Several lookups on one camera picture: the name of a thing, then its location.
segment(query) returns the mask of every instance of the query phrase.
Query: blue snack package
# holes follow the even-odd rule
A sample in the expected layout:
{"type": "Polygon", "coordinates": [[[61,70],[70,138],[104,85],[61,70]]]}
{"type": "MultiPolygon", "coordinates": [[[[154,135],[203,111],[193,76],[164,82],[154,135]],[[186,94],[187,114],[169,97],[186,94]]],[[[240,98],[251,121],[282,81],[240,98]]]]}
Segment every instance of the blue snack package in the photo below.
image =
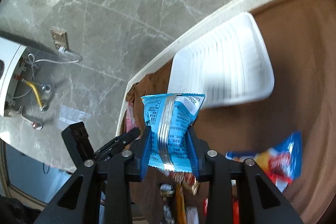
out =
{"type": "Polygon", "coordinates": [[[151,126],[152,151],[148,165],[191,172],[184,135],[198,114],[204,94],[158,94],[141,97],[144,119],[151,126]]]}
{"type": "Polygon", "coordinates": [[[301,175],[302,141],[301,132],[293,132],[286,140],[262,153],[227,152],[226,158],[243,162],[254,159],[266,175],[282,192],[288,184],[301,175]]]}

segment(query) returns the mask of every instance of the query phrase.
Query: black cable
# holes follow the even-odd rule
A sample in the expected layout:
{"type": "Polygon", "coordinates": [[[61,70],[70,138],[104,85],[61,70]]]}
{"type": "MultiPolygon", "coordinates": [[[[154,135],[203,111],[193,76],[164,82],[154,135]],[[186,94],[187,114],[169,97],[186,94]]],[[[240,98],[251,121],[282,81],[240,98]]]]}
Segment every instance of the black cable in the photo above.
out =
{"type": "Polygon", "coordinates": [[[46,175],[49,173],[49,170],[50,170],[50,166],[48,166],[48,171],[46,172],[45,169],[44,169],[44,166],[45,164],[42,164],[42,167],[43,167],[43,173],[46,175]]]}

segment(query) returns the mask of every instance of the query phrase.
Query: triangular cutout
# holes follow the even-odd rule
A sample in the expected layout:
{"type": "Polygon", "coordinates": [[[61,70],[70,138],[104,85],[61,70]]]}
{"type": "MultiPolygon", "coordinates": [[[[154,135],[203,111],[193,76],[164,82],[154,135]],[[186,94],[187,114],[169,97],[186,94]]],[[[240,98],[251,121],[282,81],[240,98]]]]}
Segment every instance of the triangular cutout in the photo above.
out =
{"type": "Polygon", "coordinates": [[[83,176],[79,176],[71,187],[66,191],[58,202],[58,206],[75,210],[78,200],[78,195],[83,183],[83,176]]]}
{"type": "Polygon", "coordinates": [[[266,185],[264,180],[259,175],[255,177],[255,180],[257,182],[257,187],[258,187],[262,207],[264,209],[268,209],[268,208],[279,206],[280,201],[273,194],[271,189],[269,189],[269,187],[266,185]]]}

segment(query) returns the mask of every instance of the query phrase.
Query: electrical outlet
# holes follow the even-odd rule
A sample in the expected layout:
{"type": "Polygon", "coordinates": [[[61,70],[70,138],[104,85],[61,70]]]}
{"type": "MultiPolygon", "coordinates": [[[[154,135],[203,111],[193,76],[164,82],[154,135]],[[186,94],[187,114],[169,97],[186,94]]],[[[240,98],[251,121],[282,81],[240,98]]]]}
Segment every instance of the electrical outlet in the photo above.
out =
{"type": "Polygon", "coordinates": [[[51,29],[51,35],[52,35],[52,39],[54,41],[55,48],[57,50],[59,50],[60,47],[64,47],[67,50],[69,50],[67,32],[51,29]]]}

